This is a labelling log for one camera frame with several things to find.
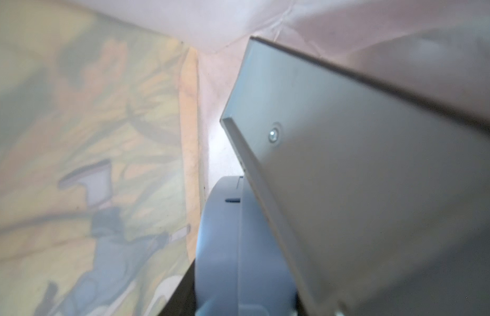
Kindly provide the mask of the grey blue square clock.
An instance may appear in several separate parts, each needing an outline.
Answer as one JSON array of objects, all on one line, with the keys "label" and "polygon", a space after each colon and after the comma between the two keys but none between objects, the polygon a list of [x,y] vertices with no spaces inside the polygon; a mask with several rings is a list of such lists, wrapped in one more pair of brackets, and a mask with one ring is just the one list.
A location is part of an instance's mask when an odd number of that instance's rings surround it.
[{"label": "grey blue square clock", "polygon": [[250,38],[221,122],[309,315],[490,315],[490,18]]}]

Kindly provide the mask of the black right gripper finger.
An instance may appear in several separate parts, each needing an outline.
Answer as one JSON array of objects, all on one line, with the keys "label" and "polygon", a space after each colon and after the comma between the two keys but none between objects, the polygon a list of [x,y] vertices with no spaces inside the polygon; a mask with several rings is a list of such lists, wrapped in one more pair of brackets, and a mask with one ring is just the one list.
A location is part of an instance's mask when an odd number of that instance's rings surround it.
[{"label": "black right gripper finger", "polygon": [[196,315],[195,263],[195,261],[191,263],[175,292],[159,312],[159,316]]}]

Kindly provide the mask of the white canvas bag yellow handles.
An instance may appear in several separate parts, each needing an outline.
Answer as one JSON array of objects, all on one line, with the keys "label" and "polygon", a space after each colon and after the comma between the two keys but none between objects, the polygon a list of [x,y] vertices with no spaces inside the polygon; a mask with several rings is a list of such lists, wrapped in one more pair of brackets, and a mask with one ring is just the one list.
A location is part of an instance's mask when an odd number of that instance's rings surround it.
[{"label": "white canvas bag yellow handles", "polygon": [[490,1],[0,1],[0,315],[162,311],[213,187],[250,184],[221,122],[250,38],[334,61],[484,18]]}]

